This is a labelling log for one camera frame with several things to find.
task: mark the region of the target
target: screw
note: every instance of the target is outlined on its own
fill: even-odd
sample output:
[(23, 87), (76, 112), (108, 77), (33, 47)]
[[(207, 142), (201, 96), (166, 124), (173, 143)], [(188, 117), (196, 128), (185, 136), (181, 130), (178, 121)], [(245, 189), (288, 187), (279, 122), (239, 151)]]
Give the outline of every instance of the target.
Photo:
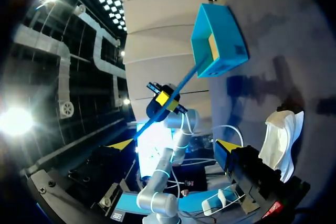
[(50, 181), (48, 182), (48, 186), (49, 186), (49, 187), (54, 187), (54, 186), (56, 186), (55, 181), (50, 180)]
[(38, 191), (40, 194), (45, 194), (47, 190), (44, 187), (41, 187)]

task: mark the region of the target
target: blue box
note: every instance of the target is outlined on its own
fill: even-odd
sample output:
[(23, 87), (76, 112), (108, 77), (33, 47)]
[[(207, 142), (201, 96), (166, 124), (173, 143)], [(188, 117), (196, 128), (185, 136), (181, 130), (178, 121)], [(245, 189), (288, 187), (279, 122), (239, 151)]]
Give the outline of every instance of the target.
[[(217, 53), (212, 54), (209, 37), (213, 35)], [(205, 62), (197, 71), (199, 78), (220, 76), (248, 60), (244, 40), (226, 6), (202, 4), (191, 36), (194, 60)]]

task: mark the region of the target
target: cable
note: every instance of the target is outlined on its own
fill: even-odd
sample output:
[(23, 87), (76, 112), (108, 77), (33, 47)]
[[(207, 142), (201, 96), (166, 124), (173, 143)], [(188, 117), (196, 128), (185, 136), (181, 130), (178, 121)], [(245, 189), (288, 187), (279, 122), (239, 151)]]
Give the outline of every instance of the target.
[(234, 126), (232, 126), (232, 125), (223, 124), (223, 125), (219, 125), (219, 126), (212, 127), (211, 129), (213, 130), (213, 129), (221, 128), (221, 127), (227, 127), (227, 128), (230, 128), (230, 129), (235, 130), (235, 131), (238, 133), (238, 135), (239, 135), (240, 143), (241, 143), (242, 147), (244, 147), (243, 136), (242, 136), (242, 134), (241, 134), (241, 132), (239, 131), (238, 128), (236, 128), (236, 127), (234, 127)]
[(198, 217), (197, 219), (201, 219), (201, 218), (212, 218), (214, 220), (214, 223), (217, 223), (217, 219), (212, 216), (201, 216), (201, 217)]
[(180, 184), (179, 184), (179, 181), (178, 181), (177, 178), (176, 178), (176, 175), (175, 175), (173, 169), (172, 169), (172, 174), (173, 174), (173, 176), (174, 176), (174, 178), (175, 178), (175, 181), (176, 181), (176, 184), (177, 184), (177, 205), (178, 205), (179, 200), (180, 200)]
[(154, 123), (160, 115), (168, 108), (168, 106), (171, 104), (171, 102), (175, 99), (175, 97), (179, 94), (179, 92), (183, 89), (183, 87), (187, 84), (187, 82), (194, 76), (194, 74), (197, 72), (197, 70), (201, 67), (201, 65), (204, 63), (208, 55), (205, 55), (201, 61), (199, 61), (190, 71), (189, 73), (183, 78), (183, 80), (179, 83), (177, 88), (174, 90), (172, 95), (169, 97), (169, 99), (165, 102), (165, 104), (160, 108), (158, 113), (156, 113), (152, 118), (150, 118), (142, 127), (141, 129), (136, 132), (134, 135), (134, 139), (137, 139), (149, 126), (151, 126), (152, 123)]

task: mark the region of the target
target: white cable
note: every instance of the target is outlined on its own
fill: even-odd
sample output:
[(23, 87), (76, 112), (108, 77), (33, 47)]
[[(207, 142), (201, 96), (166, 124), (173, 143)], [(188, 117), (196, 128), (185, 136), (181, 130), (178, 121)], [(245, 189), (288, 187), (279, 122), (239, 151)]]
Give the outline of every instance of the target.
[(223, 125), (219, 125), (219, 126), (212, 127), (212, 130), (213, 130), (213, 129), (216, 129), (216, 128), (221, 128), (221, 127), (227, 127), (227, 128), (230, 128), (230, 129), (235, 130), (235, 131), (238, 133), (238, 135), (239, 135), (241, 146), (244, 147), (243, 136), (242, 136), (242, 134), (241, 134), (241, 132), (239, 131), (238, 128), (236, 128), (236, 127), (234, 127), (234, 126), (232, 126), (232, 125), (223, 124)]
[(172, 169), (172, 174), (173, 174), (174, 179), (175, 179), (176, 184), (177, 184), (177, 205), (178, 205), (178, 203), (179, 203), (179, 199), (180, 199), (180, 185), (179, 185), (179, 181), (177, 180), (176, 175), (175, 175), (173, 169)]

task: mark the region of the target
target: blue cable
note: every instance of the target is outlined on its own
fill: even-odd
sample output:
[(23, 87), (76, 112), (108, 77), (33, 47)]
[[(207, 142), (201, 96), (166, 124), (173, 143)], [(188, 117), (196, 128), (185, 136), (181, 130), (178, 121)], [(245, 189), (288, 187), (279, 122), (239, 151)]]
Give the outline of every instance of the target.
[(190, 71), (189, 73), (183, 78), (183, 80), (179, 83), (177, 88), (174, 90), (173, 94), (169, 97), (168, 101), (160, 108), (157, 114), (154, 115), (154, 117), (150, 118), (142, 127), (139, 129), (138, 132), (134, 135), (134, 139), (136, 140), (149, 126), (152, 125), (159, 117), (162, 115), (162, 113), (167, 109), (169, 104), (175, 99), (175, 96), (177, 96), (180, 91), (183, 89), (183, 87), (187, 84), (188, 81), (193, 77), (193, 75), (197, 72), (197, 70), (201, 67), (201, 65), (204, 63), (208, 55), (205, 55), (204, 58), (198, 62)]

